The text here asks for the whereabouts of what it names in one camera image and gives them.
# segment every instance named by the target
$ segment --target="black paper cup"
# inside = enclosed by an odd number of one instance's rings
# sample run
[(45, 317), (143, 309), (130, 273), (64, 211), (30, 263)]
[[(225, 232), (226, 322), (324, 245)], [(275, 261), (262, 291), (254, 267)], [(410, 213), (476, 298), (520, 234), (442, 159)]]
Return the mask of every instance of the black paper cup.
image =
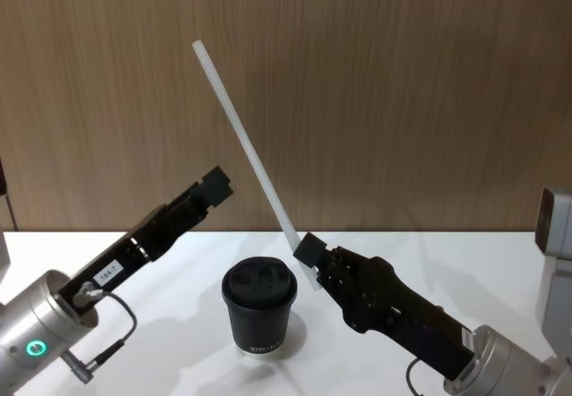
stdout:
[(223, 278), (223, 298), (236, 344), (255, 354), (280, 347), (297, 292), (294, 273), (280, 259), (251, 257), (232, 267)]

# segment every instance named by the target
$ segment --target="white straw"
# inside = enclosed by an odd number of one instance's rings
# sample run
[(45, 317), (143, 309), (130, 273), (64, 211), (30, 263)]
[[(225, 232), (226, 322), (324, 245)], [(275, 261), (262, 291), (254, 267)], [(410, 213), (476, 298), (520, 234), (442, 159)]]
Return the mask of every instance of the white straw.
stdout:
[[(270, 181), (270, 178), (268, 177), (262, 162), (260, 162), (260, 158), (258, 157), (254, 146), (252, 146), (244, 126), (242, 126), (242, 122), (240, 121), (240, 118), (234, 109), (231, 98), (224, 88), (223, 81), (219, 77), (215, 65), (208, 55), (203, 42), (200, 40), (195, 41), (193, 43), (193, 49), (195, 49), (197, 58), (200, 61), (200, 64), (203, 66), (203, 70), (205, 71), (205, 74), (210, 81), (211, 86), (213, 87), (213, 90), (221, 103), (221, 106), (224, 109), (224, 112), (229, 118), (232, 128), (234, 128), (236, 135), (239, 137), (240, 144), (244, 148), (244, 152), (247, 154), (250, 165), (252, 165), (252, 169), (257, 175), (258, 181), (260, 182), (260, 185), (262, 186), (262, 189), (265, 192), (270, 205), (272, 206), (274, 214), (278, 219), (278, 223), (282, 227), (284, 235), (286, 235), (286, 240), (288, 241), (288, 244), (290, 244), (291, 250), (294, 251), (300, 243), (300, 237), (296, 233), (296, 229), (294, 229), (292, 221), (286, 214), (286, 210), (278, 198), (276, 190), (274, 189), (274, 186)], [(306, 266), (302, 266), (302, 269), (307, 274), (308, 279), (312, 285), (314, 287), (318, 287), (317, 282), (315, 281), (315, 274), (312, 273), (312, 271), (309, 270)]]

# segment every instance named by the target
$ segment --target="green led light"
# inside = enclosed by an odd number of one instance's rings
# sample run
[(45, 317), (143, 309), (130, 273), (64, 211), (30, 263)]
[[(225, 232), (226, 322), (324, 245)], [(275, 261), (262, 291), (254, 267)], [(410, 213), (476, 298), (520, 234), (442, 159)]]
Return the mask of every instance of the green led light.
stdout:
[(42, 356), (47, 351), (47, 345), (45, 342), (40, 340), (34, 340), (28, 342), (26, 346), (26, 352), (36, 358), (37, 356)]

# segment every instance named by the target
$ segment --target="wood grain panel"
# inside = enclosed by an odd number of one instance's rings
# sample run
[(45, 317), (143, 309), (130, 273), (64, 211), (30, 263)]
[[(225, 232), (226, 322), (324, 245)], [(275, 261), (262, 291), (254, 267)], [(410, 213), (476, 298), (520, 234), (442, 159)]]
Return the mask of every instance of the wood grain panel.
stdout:
[(202, 229), (276, 222), (203, 39), (300, 229), (532, 228), (572, 186), (572, 0), (0, 0), (23, 229), (126, 229), (219, 164)]

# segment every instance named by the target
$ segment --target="white tabletop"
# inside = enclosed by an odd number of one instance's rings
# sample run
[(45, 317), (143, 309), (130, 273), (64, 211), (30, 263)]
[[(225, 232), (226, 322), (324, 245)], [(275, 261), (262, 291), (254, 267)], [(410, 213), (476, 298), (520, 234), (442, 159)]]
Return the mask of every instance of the white tabletop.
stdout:
[[(317, 232), (331, 247), (389, 260), (398, 276), (469, 328), (488, 324), (536, 357), (551, 350), (535, 319), (544, 258), (532, 233)], [(9, 233), (13, 265), (0, 288), (6, 303), (48, 269), (73, 274), (120, 233)], [(242, 355), (221, 298), (224, 273), (251, 256), (282, 259), (299, 295), (279, 358)], [(384, 335), (350, 330), (323, 290), (313, 291), (278, 232), (190, 232), (117, 289), (139, 328), (87, 386), (57, 360), (18, 396), (408, 395), (412, 355)], [(112, 301), (100, 325), (73, 352), (88, 361), (127, 331)], [(425, 396), (443, 395), (442, 378), (418, 365)]]

